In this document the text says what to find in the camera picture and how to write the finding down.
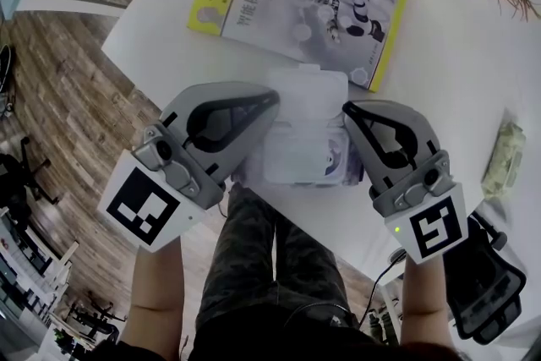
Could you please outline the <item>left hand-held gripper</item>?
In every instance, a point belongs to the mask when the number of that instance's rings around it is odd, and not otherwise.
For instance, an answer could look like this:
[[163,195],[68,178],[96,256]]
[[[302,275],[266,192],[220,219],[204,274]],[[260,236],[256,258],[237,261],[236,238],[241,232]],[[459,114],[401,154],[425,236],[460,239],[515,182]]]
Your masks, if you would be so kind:
[[246,82],[186,88],[139,147],[123,150],[97,210],[130,243],[156,252],[222,200],[223,182],[264,138],[279,102],[275,90]]

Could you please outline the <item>person's left forearm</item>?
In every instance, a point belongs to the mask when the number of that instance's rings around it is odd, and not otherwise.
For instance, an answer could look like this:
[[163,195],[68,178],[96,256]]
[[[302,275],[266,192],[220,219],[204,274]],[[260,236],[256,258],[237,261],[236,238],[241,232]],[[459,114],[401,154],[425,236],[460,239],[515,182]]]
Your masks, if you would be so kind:
[[149,350],[166,361],[178,361],[183,307],[181,239],[174,239],[154,253],[138,249],[121,341]]

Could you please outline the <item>black and white sneaker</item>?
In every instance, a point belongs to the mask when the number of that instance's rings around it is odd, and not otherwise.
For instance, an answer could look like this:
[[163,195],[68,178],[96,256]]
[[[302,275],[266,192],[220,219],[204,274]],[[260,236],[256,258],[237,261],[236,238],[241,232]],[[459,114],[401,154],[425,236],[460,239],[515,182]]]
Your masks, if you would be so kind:
[[0,48],[0,94],[5,92],[8,88],[14,59],[15,54],[13,48],[8,44],[4,44]]

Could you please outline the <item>person's camouflage trousers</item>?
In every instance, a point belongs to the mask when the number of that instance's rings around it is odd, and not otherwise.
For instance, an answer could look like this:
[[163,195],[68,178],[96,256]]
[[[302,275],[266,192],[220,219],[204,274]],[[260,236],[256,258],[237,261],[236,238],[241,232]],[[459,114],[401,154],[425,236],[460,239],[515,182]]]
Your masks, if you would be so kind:
[[237,310],[267,308],[285,328],[357,328],[336,258],[324,245],[235,183],[227,204],[195,324]]

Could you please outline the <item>green patterned tissue pack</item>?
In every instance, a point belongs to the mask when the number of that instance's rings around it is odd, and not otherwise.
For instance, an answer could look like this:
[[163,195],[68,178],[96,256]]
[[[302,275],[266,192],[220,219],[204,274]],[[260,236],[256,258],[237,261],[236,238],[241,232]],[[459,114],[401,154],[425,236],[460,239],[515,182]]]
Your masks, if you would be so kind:
[[506,195],[515,184],[521,166],[526,136],[512,121],[500,126],[481,189],[487,200]]

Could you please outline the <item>person's black shirt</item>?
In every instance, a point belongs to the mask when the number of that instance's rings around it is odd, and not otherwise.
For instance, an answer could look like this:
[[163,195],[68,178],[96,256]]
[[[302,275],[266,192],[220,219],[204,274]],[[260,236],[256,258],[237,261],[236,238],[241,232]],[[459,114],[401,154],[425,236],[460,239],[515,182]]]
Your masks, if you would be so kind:
[[[85,361],[180,361],[182,311],[134,305],[119,342],[102,342]],[[352,328],[336,309],[316,320],[271,304],[235,309],[196,331],[188,361],[433,361],[437,347],[389,347]]]

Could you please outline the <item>lilac wet wipe pack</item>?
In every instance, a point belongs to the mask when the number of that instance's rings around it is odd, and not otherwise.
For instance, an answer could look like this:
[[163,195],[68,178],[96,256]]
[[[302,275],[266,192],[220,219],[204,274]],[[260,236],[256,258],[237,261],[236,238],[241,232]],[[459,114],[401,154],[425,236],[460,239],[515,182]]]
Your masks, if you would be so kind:
[[245,186],[356,186],[364,167],[338,119],[326,125],[275,123],[232,175]]

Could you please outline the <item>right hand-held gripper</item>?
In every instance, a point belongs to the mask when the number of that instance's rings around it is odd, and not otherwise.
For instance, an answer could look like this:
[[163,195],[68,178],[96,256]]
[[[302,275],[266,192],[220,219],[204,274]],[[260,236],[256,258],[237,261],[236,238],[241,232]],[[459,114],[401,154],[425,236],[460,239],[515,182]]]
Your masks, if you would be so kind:
[[424,115],[383,100],[348,101],[342,110],[377,194],[373,207],[407,255],[422,264],[465,240],[462,185]]

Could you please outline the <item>person's right forearm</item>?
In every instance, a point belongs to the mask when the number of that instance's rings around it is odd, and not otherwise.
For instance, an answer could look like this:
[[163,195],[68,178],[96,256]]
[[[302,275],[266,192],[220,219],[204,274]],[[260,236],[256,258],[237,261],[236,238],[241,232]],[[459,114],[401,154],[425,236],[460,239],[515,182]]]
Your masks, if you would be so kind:
[[406,258],[400,343],[430,343],[453,348],[441,256],[422,264],[416,264],[409,256]]

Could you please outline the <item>black chair base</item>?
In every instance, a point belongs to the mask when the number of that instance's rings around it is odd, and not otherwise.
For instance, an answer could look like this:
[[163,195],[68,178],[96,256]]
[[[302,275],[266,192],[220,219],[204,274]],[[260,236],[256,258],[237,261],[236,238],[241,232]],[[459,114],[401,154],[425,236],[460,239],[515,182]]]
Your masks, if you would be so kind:
[[29,143],[28,136],[20,140],[22,155],[20,161],[12,155],[0,152],[0,197],[11,198],[19,194],[21,188],[28,187],[35,200],[45,199],[51,205],[57,205],[59,198],[52,198],[36,181],[36,174],[42,169],[49,168],[51,161],[46,158],[36,168],[31,169],[26,152],[26,146]]

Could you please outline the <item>black office chair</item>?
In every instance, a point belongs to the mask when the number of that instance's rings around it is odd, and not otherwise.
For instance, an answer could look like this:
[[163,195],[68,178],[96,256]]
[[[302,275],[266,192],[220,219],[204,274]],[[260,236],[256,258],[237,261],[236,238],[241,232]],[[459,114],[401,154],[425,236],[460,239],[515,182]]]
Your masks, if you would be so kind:
[[96,335],[101,333],[106,337],[108,342],[115,343],[120,336],[120,330],[113,324],[113,321],[125,323],[128,316],[117,316],[114,311],[115,305],[113,302],[109,302],[107,306],[101,306],[99,299],[91,290],[86,295],[90,301],[90,309],[87,309],[80,302],[73,302],[65,320],[72,318],[80,325],[89,327],[90,331],[85,336],[91,340],[95,340]]
[[443,255],[447,303],[458,336],[486,346],[522,313],[523,271],[505,260],[504,232],[478,211],[467,219],[468,238]]

